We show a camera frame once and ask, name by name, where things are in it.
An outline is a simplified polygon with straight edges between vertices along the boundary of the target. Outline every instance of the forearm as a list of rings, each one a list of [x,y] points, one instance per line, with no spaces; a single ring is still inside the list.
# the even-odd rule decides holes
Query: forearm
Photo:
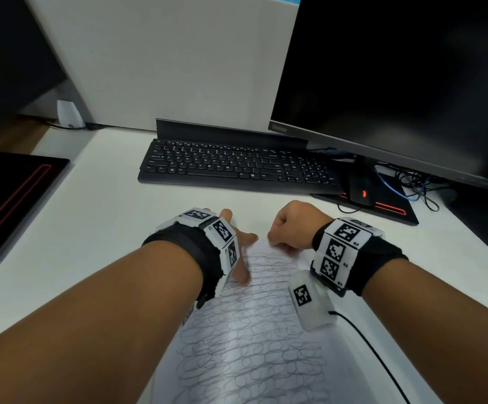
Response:
[[[405,260],[362,297],[445,403],[488,402],[488,308]]]
[[[201,285],[160,241],[95,273],[0,334],[0,403],[135,403]]]

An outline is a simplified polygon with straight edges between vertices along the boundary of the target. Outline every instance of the blue cable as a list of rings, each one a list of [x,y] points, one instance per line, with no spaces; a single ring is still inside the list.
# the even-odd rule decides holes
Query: blue cable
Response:
[[[382,178],[382,176],[380,175],[380,173],[375,170],[375,173],[377,173],[377,176],[379,176],[380,180],[382,181],[382,183],[384,183],[384,185],[386,187],[388,187],[390,190],[392,190],[394,193],[396,193],[399,197],[402,197],[404,198],[405,200],[409,200],[409,201],[412,201],[412,202],[415,202],[415,201],[418,201],[420,199],[420,197],[422,196],[422,192],[418,192],[418,197],[416,198],[411,198],[411,197],[407,197],[405,196],[404,194],[401,194],[399,191],[397,191],[396,189],[394,189],[392,186],[390,186],[388,183],[386,183],[386,181]]]

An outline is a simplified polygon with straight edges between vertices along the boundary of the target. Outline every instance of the hand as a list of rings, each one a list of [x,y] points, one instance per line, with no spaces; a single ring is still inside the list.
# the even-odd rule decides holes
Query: hand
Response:
[[[272,245],[281,244],[290,255],[310,249],[315,233],[334,218],[309,203],[293,200],[277,213],[268,240]]]
[[[220,217],[225,218],[225,220],[230,224],[231,219],[233,218],[233,212],[227,208],[223,209],[220,213]],[[236,238],[239,242],[239,251],[240,251],[240,258],[236,262],[235,269],[233,270],[233,278],[239,285],[246,286],[252,280],[252,277],[249,274],[248,268],[244,263],[244,259],[242,258],[242,247],[247,247],[253,244],[259,237],[255,234],[248,234],[243,233],[238,228],[231,225],[236,232]]]

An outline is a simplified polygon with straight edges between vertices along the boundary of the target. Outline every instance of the spacebar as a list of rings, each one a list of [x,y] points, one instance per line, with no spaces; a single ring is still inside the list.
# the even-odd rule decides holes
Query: spacebar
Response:
[[[229,171],[216,171],[216,170],[199,170],[188,169],[188,174],[191,176],[209,176],[209,177],[229,177],[230,179],[238,178],[238,173],[232,173]]]

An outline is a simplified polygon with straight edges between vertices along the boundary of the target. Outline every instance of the red trim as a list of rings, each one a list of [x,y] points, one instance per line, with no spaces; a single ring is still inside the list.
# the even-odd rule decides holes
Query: red trim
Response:
[[[23,201],[23,199],[33,190],[33,188],[42,180],[42,177],[46,175],[46,173],[52,168],[50,164],[41,164],[38,169],[36,169],[31,176],[27,177],[27,179],[18,187],[16,191],[8,198],[7,201],[5,201],[1,207],[0,207],[0,212],[12,201],[12,199],[18,194],[18,192],[25,187],[27,183],[29,183],[29,180],[33,179],[36,174],[41,170],[41,169],[46,169],[40,177],[31,185],[31,187],[24,193],[23,196],[19,198],[19,200],[14,204],[14,206],[5,214],[4,217],[1,218],[0,220],[0,226],[5,222],[5,220],[12,214],[12,212],[16,209],[16,207]]]
[[[381,210],[391,211],[391,212],[396,213],[396,214],[401,214],[401,215],[405,215],[405,216],[407,215],[407,212],[405,210],[403,210],[402,208],[389,206],[388,204],[375,203],[375,207],[380,208]]]

